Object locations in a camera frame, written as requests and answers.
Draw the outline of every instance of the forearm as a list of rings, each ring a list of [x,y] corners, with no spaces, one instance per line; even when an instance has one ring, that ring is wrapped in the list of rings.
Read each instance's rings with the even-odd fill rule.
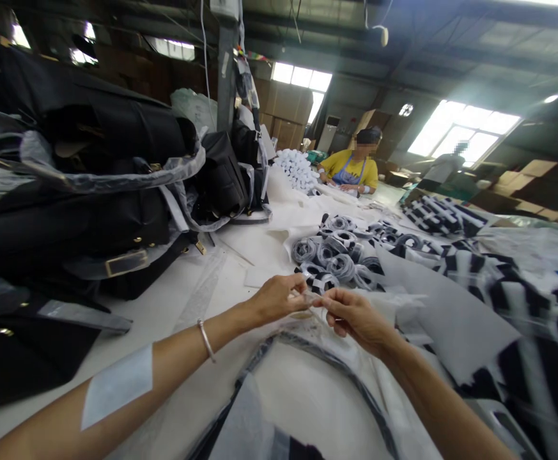
[[[443,458],[514,458],[425,359],[398,340],[384,344],[378,356],[407,394]]]
[[[205,321],[214,352],[252,328],[242,305]],[[0,459],[102,459],[132,434],[208,358],[199,327],[153,344],[153,390],[81,431],[85,381],[0,440]]]

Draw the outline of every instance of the gold rivet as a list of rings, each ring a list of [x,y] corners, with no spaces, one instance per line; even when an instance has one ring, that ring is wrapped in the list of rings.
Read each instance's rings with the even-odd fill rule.
[[[12,332],[10,329],[6,329],[6,328],[0,328],[0,334],[7,335],[8,337],[12,337],[13,335],[15,335],[14,332]]]

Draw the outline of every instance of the worker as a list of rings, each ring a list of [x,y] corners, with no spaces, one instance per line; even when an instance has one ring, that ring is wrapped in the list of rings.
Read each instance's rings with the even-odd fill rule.
[[[462,167],[464,158],[460,155],[468,147],[468,141],[459,142],[453,153],[445,153],[434,160],[423,180],[417,184],[417,188],[427,190],[428,192],[436,191],[453,173],[458,172]]]
[[[216,353],[253,328],[306,309],[303,295],[290,296],[294,289],[299,293],[307,289],[301,273],[275,276],[252,298],[206,320],[203,327],[195,325],[155,342],[152,389],[81,431],[91,380],[85,381],[0,439],[0,460],[105,458],[210,357],[209,349]],[[344,289],[331,289],[316,299],[314,306],[328,310],[327,323],[338,336],[351,335],[363,349],[383,361],[445,460],[513,458],[511,451],[365,298]]]
[[[355,195],[375,193],[379,173],[370,156],[381,138],[377,127],[360,130],[355,136],[355,150],[338,151],[321,162],[317,171],[322,182]]]

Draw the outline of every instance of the gold buckle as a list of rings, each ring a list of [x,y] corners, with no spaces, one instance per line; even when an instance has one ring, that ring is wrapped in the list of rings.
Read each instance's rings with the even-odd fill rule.
[[[200,251],[200,254],[202,254],[203,256],[206,255],[206,248],[204,247],[204,245],[202,243],[200,243],[199,240],[196,243],[196,247],[198,248],[198,251]]]
[[[117,261],[124,260],[124,259],[129,259],[129,258],[134,257],[134,256],[142,256],[142,262],[144,263],[144,265],[148,264],[148,254],[147,254],[146,250],[144,250],[144,249],[141,249],[140,251],[133,252],[131,254],[125,254],[124,256],[115,257],[114,259],[109,259],[106,262],[104,262],[104,267],[106,268],[106,274],[108,274],[108,277],[109,278],[114,278],[115,276],[120,276],[120,275],[124,275],[126,273],[131,272],[133,270],[133,268],[129,269],[129,270],[122,271],[122,272],[113,272],[112,269],[111,269],[111,264],[115,263]]]

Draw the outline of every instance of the ceiling light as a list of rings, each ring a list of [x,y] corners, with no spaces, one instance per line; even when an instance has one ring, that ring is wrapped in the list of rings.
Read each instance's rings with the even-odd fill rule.
[[[555,101],[556,99],[558,99],[558,95],[553,95],[553,96],[549,96],[547,99],[545,99],[543,102],[545,102],[546,104],[549,104],[550,102]]]

